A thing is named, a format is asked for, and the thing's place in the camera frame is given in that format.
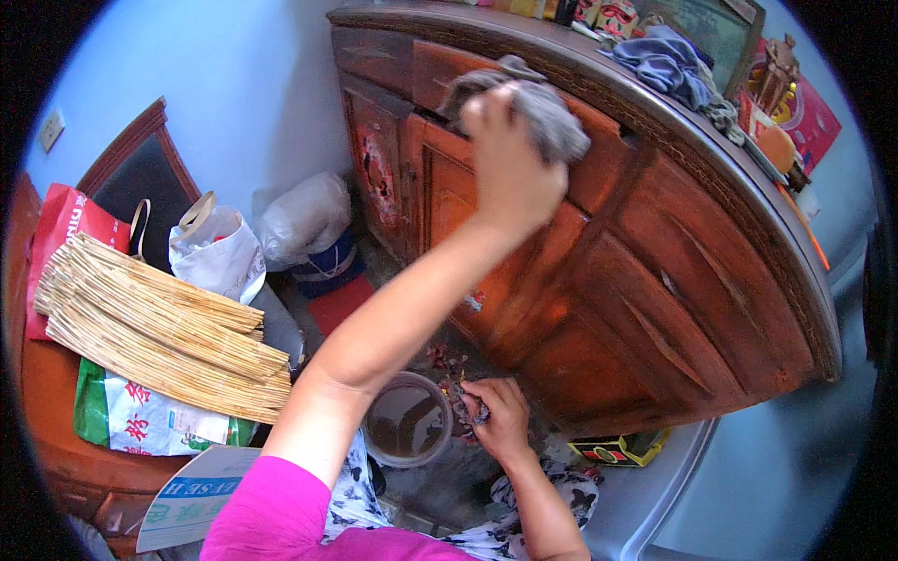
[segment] orange object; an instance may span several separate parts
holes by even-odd
[[[779,181],[774,181],[773,184],[779,188],[779,192],[788,201],[788,203],[792,206],[792,210],[795,211],[795,214],[798,215],[798,220],[801,221],[801,225],[803,225],[805,227],[805,230],[807,230],[807,235],[811,236],[811,242],[813,242],[814,247],[817,248],[817,254],[820,256],[820,260],[823,262],[823,266],[826,267],[827,271],[830,270],[830,262],[826,260],[826,256],[823,254],[823,248],[821,248],[820,244],[817,243],[816,236],[814,236],[814,233],[811,232],[811,225],[807,223],[807,220],[805,220],[805,216],[801,214],[801,209],[798,208],[798,205],[795,204],[795,201],[792,200],[792,197],[786,191],[786,188],[784,188],[779,183]]]
[[[768,127],[758,136],[758,147],[780,173],[787,173],[792,167],[795,143],[783,129],[775,125]]]

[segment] black and white patterned fabric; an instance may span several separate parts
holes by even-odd
[[[544,458],[540,460],[540,464],[549,481],[570,506],[577,526],[583,529],[595,510],[599,496],[598,486],[592,478],[569,471],[567,466],[558,461]],[[472,557],[487,561],[530,559],[524,548],[521,518],[515,508],[515,491],[508,478],[503,476],[498,479],[490,494],[494,501],[505,504],[512,511],[495,522],[488,522],[442,540],[463,549]],[[346,528],[373,530],[384,526],[391,524],[374,496],[365,438],[359,431],[349,446],[349,454],[331,494],[321,543],[331,543]]]

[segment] hand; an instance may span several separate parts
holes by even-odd
[[[489,408],[489,420],[485,425],[474,425],[474,434],[483,447],[503,466],[530,454],[533,450],[527,442],[527,421],[530,407],[527,405],[517,380],[512,378],[487,378],[463,381],[462,388],[480,399]],[[478,412],[477,401],[462,395],[464,405],[471,416]]]
[[[528,125],[511,112],[515,83],[477,95],[462,107],[480,190],[479,215],[526,237],[555,214],[568,190],[568,167],[545,166]]]

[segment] brown liquid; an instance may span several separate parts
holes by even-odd
[[[374,402],[365,425],[382,451],[414,458],[433,448],[443,433],[445,419],[439,403],[427,391],[400,386]]]

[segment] red shopping bag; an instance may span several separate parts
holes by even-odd
[[[53,183],[47,191],[44,206],[40,209],[38,229],[34,233],[34,242],[31,245],[25,337],[50,339],[45,333],[47,317],[40,315],[31,307],[34,304],[34,291],[38,287],[40,274],[53,252],[79,232],[87,232],[97,240],[108,243],[111,248],[128,253],[130,224],[121,222],[97,206],[81,191]]]

